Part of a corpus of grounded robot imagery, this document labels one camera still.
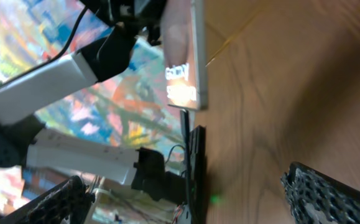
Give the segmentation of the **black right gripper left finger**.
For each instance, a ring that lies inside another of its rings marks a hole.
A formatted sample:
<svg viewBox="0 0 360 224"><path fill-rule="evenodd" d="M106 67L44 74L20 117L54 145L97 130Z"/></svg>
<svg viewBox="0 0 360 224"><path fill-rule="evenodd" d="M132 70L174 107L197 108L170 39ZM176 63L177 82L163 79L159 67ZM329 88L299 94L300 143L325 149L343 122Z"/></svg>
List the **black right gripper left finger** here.
<svg viewBox="0 0 360 224"><path fill-rule="evenodd" d="M74 175L1 217L0 224L83 224L94 202L95 194Z"/></svg>

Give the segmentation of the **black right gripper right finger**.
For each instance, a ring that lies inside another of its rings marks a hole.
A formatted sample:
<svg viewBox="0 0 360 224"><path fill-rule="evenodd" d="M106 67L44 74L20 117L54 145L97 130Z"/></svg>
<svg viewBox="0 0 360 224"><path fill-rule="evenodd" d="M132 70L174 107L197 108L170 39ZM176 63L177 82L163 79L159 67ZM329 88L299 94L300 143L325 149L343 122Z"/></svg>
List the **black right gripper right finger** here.
<svg viewBox="0 0 360 224"><path fill-rule="evenodd" d="M360 191L299 162L281 183L296 224L360 223Z"/></svg>

